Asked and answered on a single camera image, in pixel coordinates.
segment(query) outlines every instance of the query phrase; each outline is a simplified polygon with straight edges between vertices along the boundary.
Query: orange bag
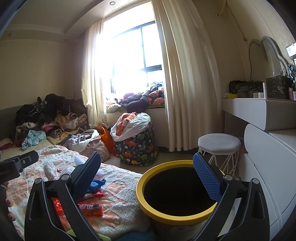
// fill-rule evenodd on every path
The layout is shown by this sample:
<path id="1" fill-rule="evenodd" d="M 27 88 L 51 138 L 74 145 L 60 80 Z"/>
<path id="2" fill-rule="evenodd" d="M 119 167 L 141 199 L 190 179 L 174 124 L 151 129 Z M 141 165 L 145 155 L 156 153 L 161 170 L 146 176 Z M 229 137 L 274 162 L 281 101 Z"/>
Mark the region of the orange bag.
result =
<path id="1" fill-rule="evenodd" d="M 111 138 L 110 132 L 102 126 L 99 126 L 96 129 L 101 136 L 101 140 L 106 144 L 109 153 L 113 153 L 114 143 Z"/>

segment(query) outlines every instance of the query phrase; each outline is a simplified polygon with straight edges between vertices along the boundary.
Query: hand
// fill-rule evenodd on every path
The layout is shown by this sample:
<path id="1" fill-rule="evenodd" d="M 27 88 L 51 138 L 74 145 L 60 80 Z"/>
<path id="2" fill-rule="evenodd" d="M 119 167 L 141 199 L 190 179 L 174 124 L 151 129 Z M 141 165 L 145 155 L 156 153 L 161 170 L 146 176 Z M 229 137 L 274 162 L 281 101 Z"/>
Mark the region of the hand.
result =
<path id="1" fill-rule="evenodd" d="M 8 187 L 8 184 L 9 184 L 9 182 L 3 183 L 3 185 L 6 187 L 6 189 Z M 6 198 L 5 203 L 6 203 L 7 207 L 12 207 L 12 202 L 8 198 Z M 7 217 L 9 220 L 15 221 L 15 215 L 12 212 L 8 212 Z"/>

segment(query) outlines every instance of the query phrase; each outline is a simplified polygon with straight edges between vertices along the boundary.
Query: pipe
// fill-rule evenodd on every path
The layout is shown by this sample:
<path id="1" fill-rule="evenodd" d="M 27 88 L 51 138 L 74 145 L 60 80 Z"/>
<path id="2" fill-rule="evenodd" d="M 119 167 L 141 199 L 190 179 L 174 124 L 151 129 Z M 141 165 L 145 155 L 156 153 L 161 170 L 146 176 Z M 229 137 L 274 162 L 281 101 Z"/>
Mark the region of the pipe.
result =
<path id="1" fill-rule="evenodd" d="M 224 12 L 224 9 L 225 9 L 225 7 L 226 7 L 226 4 L 227 4 L 227 0 L 224 0 L 224 2 L 223 2 L 223 6 L 222 6 L 222 8 L 221 8 L 221 11 L 220 11 L 219 13 L 216 13 L 216 14 L 215 14 L 217 18 L 222 18 L 222 13 Z"/>

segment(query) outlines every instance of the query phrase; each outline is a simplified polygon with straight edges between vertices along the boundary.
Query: stool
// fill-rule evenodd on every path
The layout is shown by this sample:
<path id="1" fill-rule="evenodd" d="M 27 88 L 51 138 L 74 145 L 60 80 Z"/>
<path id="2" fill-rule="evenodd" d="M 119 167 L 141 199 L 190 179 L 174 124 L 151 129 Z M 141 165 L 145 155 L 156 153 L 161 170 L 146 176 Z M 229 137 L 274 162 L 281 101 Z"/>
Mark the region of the stool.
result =
<path id="1" fill-rule="evenodd" d="M 199 150 L 198 152 L 204 151 L 203 155 L 205 155 L 205 152 L 208 152 L 212 154 L 211 159 L 209 160 L 209 163 L 215 160 L 215 164 L 217 166 L 217 160 L 216 155 L 227 155 L 226 160 L 220 167 L 220 170 L 222 170 L 225 174 L 234 174 L 235 169 L 237 167 L 237 161 L 238 161 L 238 152 L 239 148 L 241 146 L 241 142 L 237 137 L 223 134 L 223 133 L 211 133 L 204 136 L 201 136 L 198 139 L 198 146 Z M 229 172 L 228 170 L 228 163 L 230 159 L 232 158 L 232 170 Z"/>

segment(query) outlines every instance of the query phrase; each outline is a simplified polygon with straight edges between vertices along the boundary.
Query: mirror frame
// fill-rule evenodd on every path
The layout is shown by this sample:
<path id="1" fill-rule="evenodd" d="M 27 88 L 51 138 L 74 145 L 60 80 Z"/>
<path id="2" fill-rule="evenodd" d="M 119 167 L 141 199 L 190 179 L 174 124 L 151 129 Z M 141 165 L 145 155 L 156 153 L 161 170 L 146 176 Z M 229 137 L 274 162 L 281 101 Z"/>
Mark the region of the mirror frame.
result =
<path id="1" fill-rule="evenodd" d="M 250 54 L 251 45 L 256 44 L 258 46 L 262 46 L 264 41 L 267 41 L 268 43 L 271 44 L 272 48 L 274 49 L 274 52 L 276 54 L 277 59 L 283 64 L 283 66 L 286 69 L 286 75 L 289 73 L 288 65 L 292 65 L 292 64 L 288 63 L 288 61 L 282 56 L 281 51 L 280 51 L 277 43 L 271 37 L 263 36 L 260 41 L 258 41 L 257 39 L 253 39 L 249 43 L 249 50 L 248 50 L 249 63 L 250 63 L 250 68 L 251 68 L 250 80 L 252 80 L 252 63 L 251 63 L 251 54 Z"/>

